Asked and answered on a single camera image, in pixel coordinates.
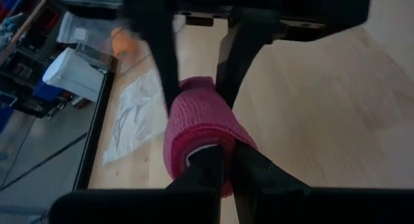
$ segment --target wooden floor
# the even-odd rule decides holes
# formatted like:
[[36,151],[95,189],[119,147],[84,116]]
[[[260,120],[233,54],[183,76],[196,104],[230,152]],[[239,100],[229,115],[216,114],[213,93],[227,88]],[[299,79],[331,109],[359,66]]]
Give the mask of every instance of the wooden floor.
[[[181,77],[214,76],[225,34],[224,22],[184,27],[177,39]],[[152,67],[147,57],[115,78],[91,188],[162,188],[171,181],[162,136],[102,166],[120,93]],[[234,113],[262,153],[309,185],[414,188],[414,83],[361,27],[263,48]],[[237,223],[232,197],[222,209],[222,223]]]

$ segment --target white container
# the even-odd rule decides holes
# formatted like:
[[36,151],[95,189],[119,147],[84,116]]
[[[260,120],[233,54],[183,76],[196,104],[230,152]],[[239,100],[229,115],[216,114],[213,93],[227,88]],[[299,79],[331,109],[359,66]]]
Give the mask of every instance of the white container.
[[98,101],[103,79],[102,73],[70,48],[66,48],[43,75],[46,84],[65,89],[93,102]]

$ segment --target light wood floor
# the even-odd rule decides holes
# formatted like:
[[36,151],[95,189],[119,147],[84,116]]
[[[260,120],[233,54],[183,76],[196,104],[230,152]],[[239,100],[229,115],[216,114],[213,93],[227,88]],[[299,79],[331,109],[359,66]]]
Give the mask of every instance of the light wood floor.
[[[217,21],[213,28],[179,32],[182,78],[214,76],[225,34],[226,24]],[[102,166],[122,89],[152,67],[147,57],[117,75],[91,188],[162,188],[171,181],[162,136]],[[263,48],[234,113],[262,153],[309,185],[414,188],[414,83],[361,27],[312,43],[277,41]],[[232,197],[222,209],[222,223],[237,223]]]

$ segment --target gray floor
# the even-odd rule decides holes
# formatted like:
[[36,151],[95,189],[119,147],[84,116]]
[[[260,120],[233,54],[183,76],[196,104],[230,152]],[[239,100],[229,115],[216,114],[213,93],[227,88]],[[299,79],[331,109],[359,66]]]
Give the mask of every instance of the gray floor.
[[[50,120],[15,112],[0,135],[0,150],[8,158],[0,161],[0,183],[6,185],[44,158],[88,131],[94,105],[74,109],[68,105]],[[1,207],[49,207],[59,196],[72,190],[85,146],[81,140],[0,193]],[[0,223],[28,223],[33,217],[0,214]]]

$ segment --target orange object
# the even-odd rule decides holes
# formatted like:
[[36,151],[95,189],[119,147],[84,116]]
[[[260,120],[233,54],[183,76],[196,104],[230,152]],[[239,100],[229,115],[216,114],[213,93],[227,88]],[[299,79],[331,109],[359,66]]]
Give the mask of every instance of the orange object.
[[123,28],[115,28],[111,32],[114,56],[123,62],[132,62],[138,54],[138,42]]

